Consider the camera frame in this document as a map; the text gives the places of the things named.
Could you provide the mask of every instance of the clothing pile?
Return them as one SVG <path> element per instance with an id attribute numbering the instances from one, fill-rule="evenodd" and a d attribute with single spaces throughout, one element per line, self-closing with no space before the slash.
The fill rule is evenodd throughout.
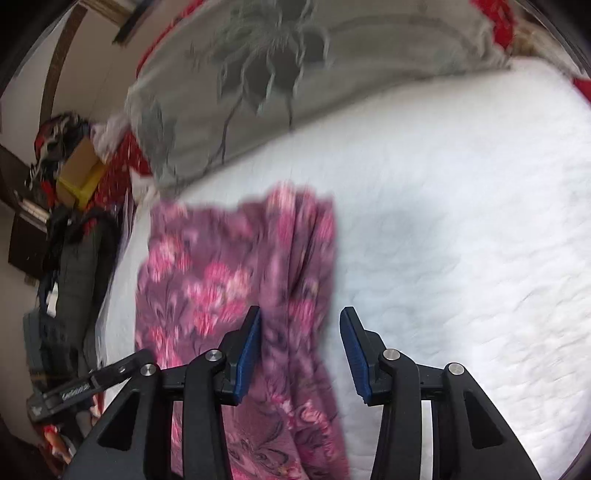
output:
<path id="1" fill-rule="evenodd" d="M 43 123 L 35 138 L 35 158 L 27 178 L 30 190 L 41 188 L 47 205 L 56 204 L 56 181 L 61 166 L 82 138 L 90 133 L 90 123 L 74 112 L 66 112 Z"/>
<path id="2" fill-rule="evenodd" d="M 119 226 L 111 213 L 93 209 L 82 215 L 64 206 L 47 224 L 48 251 L 38 307 L 23 318 L 27 364 L 37 393 L 46 393 L 97 368 L 95 323 L 111 282 L 119 245 Z M 55 292 L 54 312 L 48 298 Z M 72 407 L 56 424 L 45 425 L 50 452 L 65 463 L 98 416 L 99 400 Z"/>

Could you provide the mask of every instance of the pillow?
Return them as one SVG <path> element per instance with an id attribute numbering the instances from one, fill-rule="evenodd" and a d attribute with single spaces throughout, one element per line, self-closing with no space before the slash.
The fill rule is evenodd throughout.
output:
<path id="1" fill-rule="evenodd" d="M 378 89 L 505 65 L 470 0 L 210 0 L 158 44 L 126 110 L 170 186 Z"/>

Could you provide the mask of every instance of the black bracket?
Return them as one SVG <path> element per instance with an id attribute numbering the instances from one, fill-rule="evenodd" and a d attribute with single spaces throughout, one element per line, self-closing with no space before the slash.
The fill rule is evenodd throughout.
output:
<path id="1" fill-rule="evenodd" d="M 129 378 L 80 445 L 65 480 L 167 480 L 173 403 L 183 401 L 183 471 L 186 480 L 231 480 L 222 405 L 238 405 L 260 357 L 261 316 L 251 307 L 242 327 L 182 367 L 160 370 L 152 354 L 121 362 L 28 400 L 36 423 L 60 414 L 98 391 Z"/>
<path id="2" fill-rule="evenodd" d="M 353 307 L 340 331 L 357 393 L 384 405 L 371 480 L 417 480 L 421 467 L 421 400 L 431 401 L 434 480 L 540 480 L 499 411 L 460 364 L 415 364 L 365 330 Z"/>

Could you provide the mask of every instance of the white mattress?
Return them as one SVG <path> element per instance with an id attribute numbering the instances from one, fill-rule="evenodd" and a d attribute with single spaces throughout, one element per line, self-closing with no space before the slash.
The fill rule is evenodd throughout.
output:
<path id="1" fill-rule="evenodd" d="M 381 409 L 354 394 L 338 328 L 347 305 L 417 363 L 465 365 L 541 476 L 556 479 L 591 432 L 590 155 L 586 101 L 552 67 L 516 60 L 508 72 L 374 96 L 181 199 L 234 206 L 280 180 L 334 196 L 339 253 L 322 354 L 353 479 L 369 478 Z M 133 351 L 149 231 L 144 211 L 99 328 L 108 362 Z"/>

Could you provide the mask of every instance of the purple fabric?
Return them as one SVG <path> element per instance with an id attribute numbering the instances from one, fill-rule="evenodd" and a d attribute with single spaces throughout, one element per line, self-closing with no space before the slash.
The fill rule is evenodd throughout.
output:
<path id="1" fill-rule="evenodd" d="M 316 335 L 329 311 L 332 202 L 276 187 L 234 212 L 160 204 L 138 277 L 136 346 L 161 368 L 189 363 L 262 310 L 262 361 L 248 395 L 223 410 L 234 480 L 349 478 L 337 407 Z M 181 410 L 173 469 L 182 470 Z"/>

